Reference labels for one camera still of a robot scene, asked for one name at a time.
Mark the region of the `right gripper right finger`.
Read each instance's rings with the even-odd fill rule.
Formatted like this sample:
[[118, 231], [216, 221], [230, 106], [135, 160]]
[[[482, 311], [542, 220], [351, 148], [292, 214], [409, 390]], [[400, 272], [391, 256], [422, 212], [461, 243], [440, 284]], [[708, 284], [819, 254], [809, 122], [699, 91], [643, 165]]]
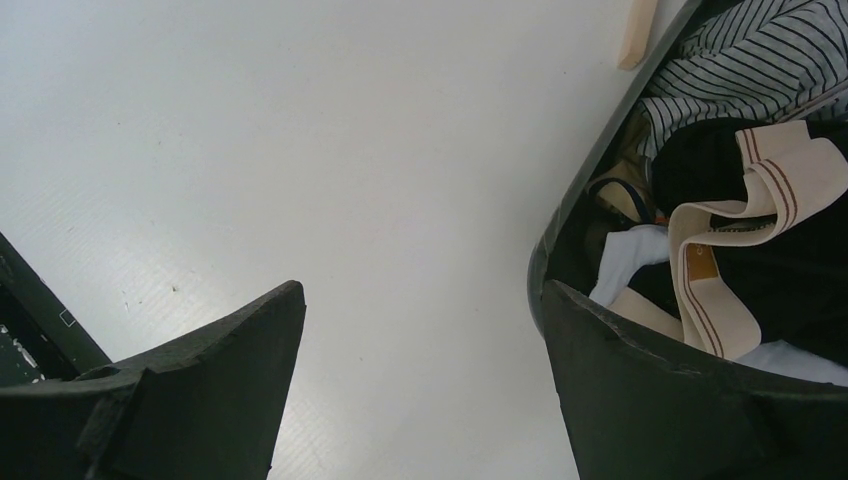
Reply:
[[557, 281], [541, 296], [583, 479], [843, 479], [847, 391], [726, 361]]

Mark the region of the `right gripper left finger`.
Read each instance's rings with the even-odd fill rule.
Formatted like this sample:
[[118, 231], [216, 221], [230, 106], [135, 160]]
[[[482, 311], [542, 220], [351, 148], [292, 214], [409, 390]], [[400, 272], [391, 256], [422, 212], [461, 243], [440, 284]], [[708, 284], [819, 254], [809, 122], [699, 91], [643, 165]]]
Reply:
[[5, 479], [264, 479], [302, 338], [288, 281], [73, 380], [1, 391]]

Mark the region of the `black underwear beige waistband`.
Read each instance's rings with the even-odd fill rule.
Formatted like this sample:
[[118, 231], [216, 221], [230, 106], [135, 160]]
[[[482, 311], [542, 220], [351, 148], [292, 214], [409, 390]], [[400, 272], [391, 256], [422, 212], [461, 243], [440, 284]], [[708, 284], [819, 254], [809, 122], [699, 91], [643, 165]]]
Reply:
[[705, 120], [651, 166], [680, 341], [735, 361], [783, 340], [847, 362], [847, 126]]

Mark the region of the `grey striped underwear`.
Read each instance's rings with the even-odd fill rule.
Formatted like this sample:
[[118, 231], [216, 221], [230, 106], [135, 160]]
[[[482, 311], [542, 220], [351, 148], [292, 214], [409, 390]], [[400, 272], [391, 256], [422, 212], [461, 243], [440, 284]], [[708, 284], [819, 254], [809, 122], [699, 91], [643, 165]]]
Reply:
[[682, 40], [636, 109], [651, 125], [647, 158], [701, 120], [846, 119], [846, 2], [737, 4]]

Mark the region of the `white underwear black trim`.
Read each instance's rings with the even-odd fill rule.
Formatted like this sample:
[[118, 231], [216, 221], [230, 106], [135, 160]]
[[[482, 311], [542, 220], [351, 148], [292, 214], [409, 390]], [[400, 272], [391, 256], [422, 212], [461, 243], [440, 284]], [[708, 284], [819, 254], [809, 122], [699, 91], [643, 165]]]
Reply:
[[[675, 340], [683, 338], [671, 291], [667, 229], [637, 226], [605, 235], [598, 276], [589, 298], [635, 323]], [[785, 377], [847, 385], [847, 368], [783, 340], [762, 344], [738, 364]]]

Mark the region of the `brown garment in basket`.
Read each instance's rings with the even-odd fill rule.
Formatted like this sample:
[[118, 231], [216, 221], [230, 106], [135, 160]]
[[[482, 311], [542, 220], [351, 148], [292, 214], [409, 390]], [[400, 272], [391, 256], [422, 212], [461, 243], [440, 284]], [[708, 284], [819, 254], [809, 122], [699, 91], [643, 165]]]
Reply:
[[651, 131], [641, 114], [631, 114], [624, 125], [611, 165], [585, 187], [599, 206], [637, 224], [654, 224], [656, 206], [648, 181], [648, 159], [638, 152]]

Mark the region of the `dark green laundry basket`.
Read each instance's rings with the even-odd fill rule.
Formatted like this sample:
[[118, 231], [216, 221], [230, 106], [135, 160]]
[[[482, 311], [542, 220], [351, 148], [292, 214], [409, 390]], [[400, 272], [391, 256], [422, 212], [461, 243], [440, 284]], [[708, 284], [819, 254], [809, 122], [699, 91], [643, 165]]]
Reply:
[[624, 128], [624, 124], [636, 101], [645, 92], [646, 86], [655, 72], [666, 63], [676, 43], [689, 35], [698, 25], [708, 18], [718, 15], [735, 6], [735, 1], [696, 1], [683, 3], [680, 10], [662, 32], [658, 43], [643, 60], [639, 71], [628, 86], [616, 109], [613, 111], [600, 136], [589, 150], [586, 158], [578, 163], [579, 169], [560, 204], [553, 211], [539, 241], [532, 250], [527, 270], [527, 297], [529, 309], [536, 330], [544, 333], [544, 316], [541, 296], [549, 257], [555, 249], [556, 240], [567, 223], [570, 214], [576, 208], [583, 189], [593, 177], [597, 168], [611, 158]]

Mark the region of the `wooden clothes rack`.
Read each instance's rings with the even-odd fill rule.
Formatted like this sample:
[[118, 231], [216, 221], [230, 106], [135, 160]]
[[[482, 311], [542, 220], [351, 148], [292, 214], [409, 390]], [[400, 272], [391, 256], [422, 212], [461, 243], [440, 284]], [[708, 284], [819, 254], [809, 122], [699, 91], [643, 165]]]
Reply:
[[631, 2], [616, 62], [619, 70], [633, 70], [644, 59], [658, 4], [658, 0]]

